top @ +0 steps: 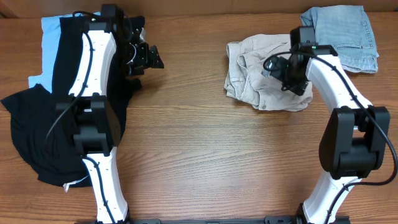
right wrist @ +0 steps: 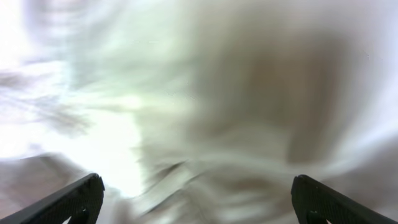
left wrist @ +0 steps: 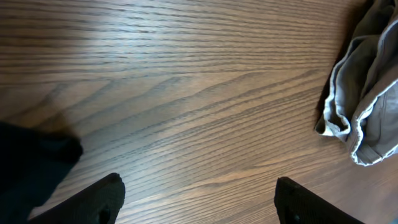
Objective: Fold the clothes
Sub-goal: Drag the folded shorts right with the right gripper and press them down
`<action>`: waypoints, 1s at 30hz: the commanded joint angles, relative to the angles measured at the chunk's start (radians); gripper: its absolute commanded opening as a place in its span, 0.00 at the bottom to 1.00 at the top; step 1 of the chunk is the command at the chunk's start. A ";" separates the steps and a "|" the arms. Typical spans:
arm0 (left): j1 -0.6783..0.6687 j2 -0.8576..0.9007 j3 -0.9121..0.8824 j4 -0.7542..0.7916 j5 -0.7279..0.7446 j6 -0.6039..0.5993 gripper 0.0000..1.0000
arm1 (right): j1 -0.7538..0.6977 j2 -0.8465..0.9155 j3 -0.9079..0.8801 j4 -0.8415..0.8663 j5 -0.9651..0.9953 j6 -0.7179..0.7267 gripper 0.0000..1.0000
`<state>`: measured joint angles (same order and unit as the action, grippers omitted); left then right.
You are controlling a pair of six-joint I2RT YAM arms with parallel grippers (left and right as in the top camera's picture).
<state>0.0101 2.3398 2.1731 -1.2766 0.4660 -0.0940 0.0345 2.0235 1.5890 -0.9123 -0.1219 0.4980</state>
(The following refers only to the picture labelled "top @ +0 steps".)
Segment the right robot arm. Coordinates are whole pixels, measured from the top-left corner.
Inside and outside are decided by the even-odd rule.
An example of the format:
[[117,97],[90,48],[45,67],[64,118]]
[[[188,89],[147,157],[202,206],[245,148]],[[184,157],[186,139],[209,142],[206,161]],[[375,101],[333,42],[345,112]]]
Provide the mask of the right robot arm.
[[299,26],[290,32],[290,57],[283,53],[268,57],[263,67],[282,83],[283,91],[302,96],[312,83],[330,112],[319,145],[323,172],[296,215],[266,216],[265,223],[349,223],[349,217],[336,213],[356,185],[378,170],[385,148],[397,162],[397,153],[387,137],[390,114],[384,106],[373,106],[345,74],[337,52],[316,41],[312,26]]

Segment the beige khaki shorts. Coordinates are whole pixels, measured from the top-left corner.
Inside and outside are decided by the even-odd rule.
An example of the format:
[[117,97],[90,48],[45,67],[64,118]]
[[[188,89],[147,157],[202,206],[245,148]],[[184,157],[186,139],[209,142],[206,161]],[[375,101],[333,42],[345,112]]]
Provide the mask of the beige khaki shorts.
[[282,83],[263,68],[269,56],[290,49],[288,34],[257,34],[226,46],[228,72],[226,95],[263,111],[300,111],[313,100],[312,84],[302,96],[282,91]]

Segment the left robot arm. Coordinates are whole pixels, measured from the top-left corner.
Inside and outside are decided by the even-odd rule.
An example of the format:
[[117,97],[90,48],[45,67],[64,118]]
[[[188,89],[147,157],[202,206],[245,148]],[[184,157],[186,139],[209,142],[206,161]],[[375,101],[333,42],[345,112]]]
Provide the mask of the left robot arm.
[[86,166],[97,204],[96,223],[131,223],[121,190],[116,153],[121,123],[110,103],[112,67],[121,78],[142,75],[147,68],[163,68],[156,46],[133,28],[130,18],[115,4],[103,4],[100,14],[76,11],[72,18],[82,31],[82,52],[73,85],[57,102],[58,118],[69,145]]

